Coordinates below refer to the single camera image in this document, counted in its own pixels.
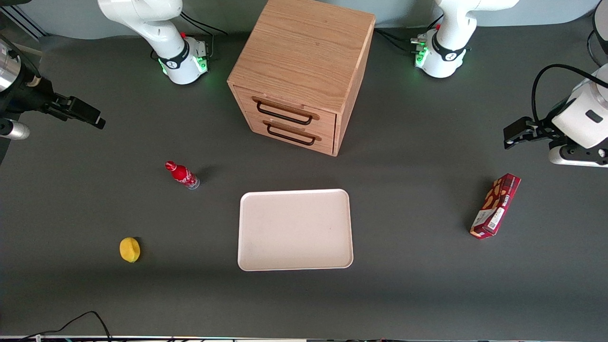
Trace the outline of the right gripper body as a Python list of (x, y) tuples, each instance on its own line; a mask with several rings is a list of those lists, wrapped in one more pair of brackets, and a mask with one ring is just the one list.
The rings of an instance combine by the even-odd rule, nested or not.
[(0, 112), (50, 114), (52, 83), (11, 42), (1, 40)]

